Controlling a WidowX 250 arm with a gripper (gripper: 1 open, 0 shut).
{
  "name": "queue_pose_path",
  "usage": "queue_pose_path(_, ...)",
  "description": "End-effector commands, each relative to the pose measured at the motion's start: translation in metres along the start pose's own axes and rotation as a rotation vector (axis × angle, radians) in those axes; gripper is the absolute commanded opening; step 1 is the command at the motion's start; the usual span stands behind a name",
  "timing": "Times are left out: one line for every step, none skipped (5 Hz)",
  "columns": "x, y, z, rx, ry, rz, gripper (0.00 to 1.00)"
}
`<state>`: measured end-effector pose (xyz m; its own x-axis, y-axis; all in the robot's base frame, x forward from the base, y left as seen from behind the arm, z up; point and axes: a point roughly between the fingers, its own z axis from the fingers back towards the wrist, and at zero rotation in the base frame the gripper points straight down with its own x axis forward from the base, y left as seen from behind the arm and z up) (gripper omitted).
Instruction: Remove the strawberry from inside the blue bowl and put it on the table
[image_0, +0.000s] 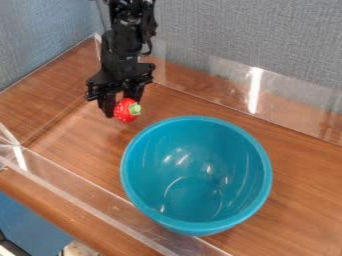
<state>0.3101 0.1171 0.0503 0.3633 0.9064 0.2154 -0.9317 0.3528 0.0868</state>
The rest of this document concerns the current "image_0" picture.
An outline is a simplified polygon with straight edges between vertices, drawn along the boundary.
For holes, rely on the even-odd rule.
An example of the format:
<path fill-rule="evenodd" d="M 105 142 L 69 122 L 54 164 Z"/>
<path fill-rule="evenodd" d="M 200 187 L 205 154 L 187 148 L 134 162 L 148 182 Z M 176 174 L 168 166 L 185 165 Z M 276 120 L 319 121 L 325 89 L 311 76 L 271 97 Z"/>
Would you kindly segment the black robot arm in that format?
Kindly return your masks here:
<path fill-rule="evenodd" d="M 100 70 L 85 81 L 85 99 L 97 101 L 106 118 L 118 105 L 116 94 L 140 102 L 144 86 L 153 80 L 154 65 L 138 58 L 152 52 L 156 35 L 156 0 L 102 0 L 108 5 L 110 28 L 101 35 Z"/>

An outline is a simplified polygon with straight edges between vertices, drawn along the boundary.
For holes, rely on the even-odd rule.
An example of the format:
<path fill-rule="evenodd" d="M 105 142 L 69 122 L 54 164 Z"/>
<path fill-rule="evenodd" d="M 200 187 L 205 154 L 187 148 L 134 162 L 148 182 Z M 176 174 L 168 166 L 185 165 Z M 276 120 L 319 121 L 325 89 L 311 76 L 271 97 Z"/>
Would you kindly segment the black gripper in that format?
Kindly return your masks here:
<path fill-rule="evenodd" d="M 138 63 L 136 55 L 120 58 L 112 51 L 101 52 L 100 62 L 100 70 L 85 82 L 88 87 L 85 99 L 98 100 L 98 108 L 105 117 L 112 118 L 116 106 L 113 93 L 122 91 L 125 97 L 140 102 L 144 86 L 153 79 L 154 65 Z"/>

